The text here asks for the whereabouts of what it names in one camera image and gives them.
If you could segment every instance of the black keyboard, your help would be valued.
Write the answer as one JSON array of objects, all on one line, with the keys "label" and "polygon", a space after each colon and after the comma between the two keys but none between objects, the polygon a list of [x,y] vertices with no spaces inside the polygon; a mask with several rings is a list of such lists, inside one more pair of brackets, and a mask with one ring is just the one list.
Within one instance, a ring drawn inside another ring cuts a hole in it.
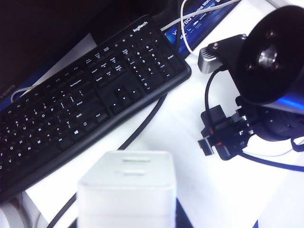
[{"label": "black keyboard", "polygon": [[190,67],[144,16],[0,112],[0,203],[185,81]]}]

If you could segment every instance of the blue cable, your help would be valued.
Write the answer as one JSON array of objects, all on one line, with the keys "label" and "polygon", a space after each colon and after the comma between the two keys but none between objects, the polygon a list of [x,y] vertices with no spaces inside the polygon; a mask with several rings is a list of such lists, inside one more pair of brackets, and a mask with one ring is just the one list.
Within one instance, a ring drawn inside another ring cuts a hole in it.
[{"label": "blue cable", "polygon": [[278,167],[281,169],[286,169],[286,170],[292,170],[292,171],[298,171],[298,172],[304,172],[304,166],[298,166],[298,165],[288,165],[288,164],[283,164],[283,163],[278,163],[275,161],[269,161],[269,160],[264,160],[261,158],[257,158],[245,153],[239,153],[239,156],[242,156],[243,158],[247,158],[249,160],[252,160],[254,162],[258,162],[264,165],[269,165],[269,166],[274,166],[274,167]]}]

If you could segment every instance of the white box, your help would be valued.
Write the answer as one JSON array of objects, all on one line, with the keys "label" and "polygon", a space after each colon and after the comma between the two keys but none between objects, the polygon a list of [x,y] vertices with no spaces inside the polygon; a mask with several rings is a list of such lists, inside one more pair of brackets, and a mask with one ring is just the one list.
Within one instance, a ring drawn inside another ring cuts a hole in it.
[{"label": "white box", "polygon": [[79,228],[174,228],[168,152],[107,152],[78,183]]}]

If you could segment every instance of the black cable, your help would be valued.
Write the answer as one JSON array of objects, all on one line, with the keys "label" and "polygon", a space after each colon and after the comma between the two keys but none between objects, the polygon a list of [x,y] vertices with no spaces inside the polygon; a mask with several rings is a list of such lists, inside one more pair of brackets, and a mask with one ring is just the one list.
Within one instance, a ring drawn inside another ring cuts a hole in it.
[{"label": "black cable", "polygon": [[[177,0],[177,16],[181,13],[181,0]],[[175,49],[178,52],[180,49],[180,41],[181,41],[181,23],[177,23],[176,28],[176,39],[175,39]]]},{"label": "black cable", "polygon": [[265,159],[261,159],[261,158],[251,156],[251,155],[246,154],[244,152],[239,153],[239,156],[241,156],[243,158],[246,158],[246,159],[249,159],[249,160],[254,161],[254,162],[258,162],[260,164],[264,164],[264,165],[278,167],[278,168],[285,169],[285,170],[304,172],[304,166],[289,165],[289,164],[284,164],[284,163],[278,163],[278,162],[275,162],[275,161],[269,161],[269,160],[265,160]]},{"label": "black cable", "polygon": [[211,76],[210,76],[210,78],[209,78],[209,80],[207,82],[206,89],[205,89],[205,110],[206,110],[206,115],[207,115],[208,122],[209,122],[209,125],[210,125],[210,128],[211,128],[212,132],[215,132],[216,129],[214,127],[214,124],[213,124],[213,121],[212,121],[212,118],[211,118],[211,114],[210,114],[209,98],[208,98],[209,89],[210,89],[211,82],[214,79],[215,75],[217,75],[218,72],[225,71],[225,70],[226,70],[226,68],[224,66],[220,66],[218,69],[216,69],[211,74]]},{"label": "black cable", "polygon": [[152,109],[147,118],[145,118],[145,120],[141,123],[141,125],[139,125],[139,127],[133,132],[133,134],[131,134],[131,136],[118,148],[119,150],[124,150],[125,148],[127,148],[134,141],[134,139],[136,139],[136,137],[143,131],[143,129],[148,125],[148,123],[153,119],[155,114],[160,109],[166,96],[167,95],[164,95],[158,100],[156,106]]},{"label": "black cable", "polygon": [[76,193],[68,200],[68,202],[60,209],[60,211],[55,215],[52,221],[48,224],[47,228],[53,228],[59,219],[64,215],[64,213],[71,207],[71,205],[76,201]]},{"label": "black cable", "polygon": [[[160,107],[162,106],[165,98],[167,95],[162,96],[155,107],[152,109],[152,111],[149,113],[149,115],[145,118],[145,120],[139,125],[139,127],[133,132],[133,134],[118,148],[119,150],[124,150],[127,148],[133,141],[136,139],[136,137],[144,130],[144,128],[149,124],[149,122],[153,119],[155,114],[158,112]],[[53,228],[56,223],[59,221],[59,219],[64,215],[64,213],[71,207],[71,205],[76,201],[76,193],[69,199],[69,201],[62,207],[62,209],[55,215],[55,217],[52,219],[52,221],[49,223],[47,228]],[[73,223],[70,226],[76,227],[76,219],[73,221]]]}]

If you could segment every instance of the black cylinder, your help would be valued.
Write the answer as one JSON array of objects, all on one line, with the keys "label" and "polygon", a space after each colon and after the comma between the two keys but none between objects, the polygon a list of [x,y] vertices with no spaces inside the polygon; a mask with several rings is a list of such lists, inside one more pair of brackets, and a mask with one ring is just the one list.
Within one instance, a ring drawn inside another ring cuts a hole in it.
[{"label": "black cylinder", "polygon": [[304,9],[282,7],[264,17],[246,39],[234,77],[242,97],[304,114]]}]

